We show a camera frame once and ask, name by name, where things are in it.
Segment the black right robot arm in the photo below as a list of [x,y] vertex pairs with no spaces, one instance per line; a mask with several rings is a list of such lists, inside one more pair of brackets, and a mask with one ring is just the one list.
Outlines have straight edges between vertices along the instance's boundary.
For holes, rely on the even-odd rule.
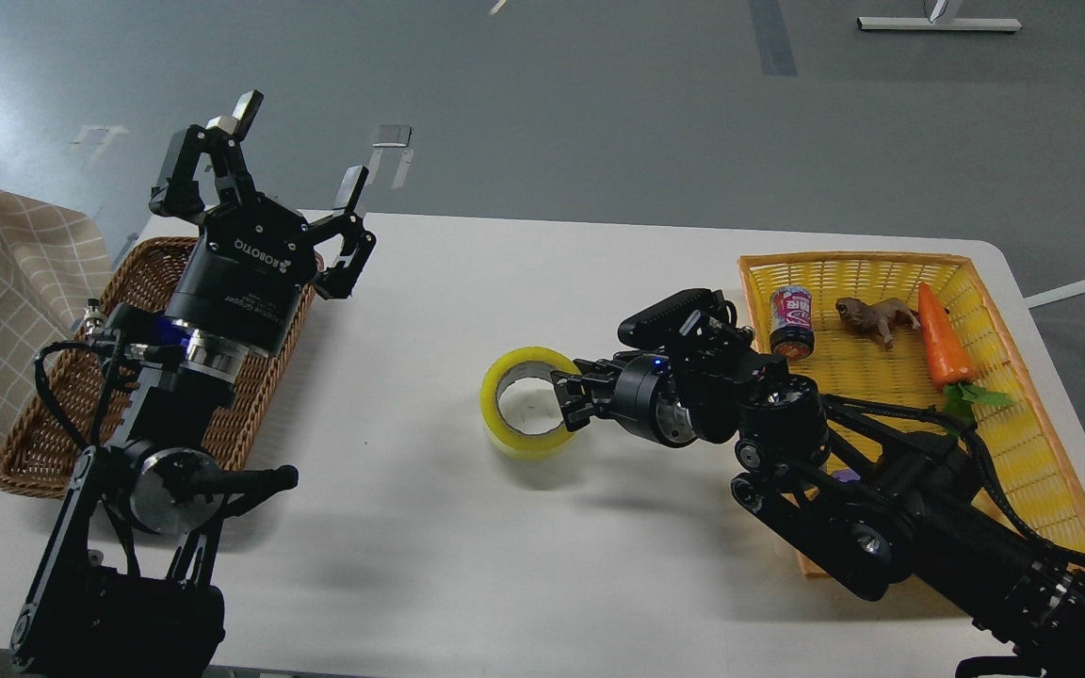
[[604,419],[672,449],[735,442],[736,501],[848,592],[875,602],[916,576],[1012,647],[956,675],[1085,677],[1085,553],[1017,515],[976,428],[824,395],[754,350],[718,289],[684,289],[617,336],[611,359],[552,370],[566,428]]

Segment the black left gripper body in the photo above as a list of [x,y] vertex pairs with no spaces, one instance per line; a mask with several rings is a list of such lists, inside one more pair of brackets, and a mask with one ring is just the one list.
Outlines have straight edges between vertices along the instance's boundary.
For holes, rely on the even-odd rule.
[[306,231],[304,215],[276,201],[212,207],[165,316],[275,355],[317,271],[314,246],[299,239]]

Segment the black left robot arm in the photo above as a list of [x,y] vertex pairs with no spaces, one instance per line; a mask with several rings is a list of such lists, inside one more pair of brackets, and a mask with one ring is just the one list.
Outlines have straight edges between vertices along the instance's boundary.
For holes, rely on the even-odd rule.
[[11,635],[22,675],[202,675],[225,636],[225,521],[298,484],[294,466],[224,469],[210,420],[248,357],[288,345],[307,289],[350,296],[376,239],[357,210],[363,166],[312,222],[255,187],[241,145],[263,99],[173,135],[148,206],[199,236],[168,304],[87,300],[76,338],[36,351],[36,392],[78,458]]

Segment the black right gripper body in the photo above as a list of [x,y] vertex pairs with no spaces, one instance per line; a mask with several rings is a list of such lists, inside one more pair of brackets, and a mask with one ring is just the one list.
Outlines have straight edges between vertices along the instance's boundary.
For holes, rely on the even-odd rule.
[[608,402],[608,415],[637,437],[667,447],[695,442],[688,409],[675,389],[674,369],[666,356],[649,351],[617,351],[610,364],[617,378]]

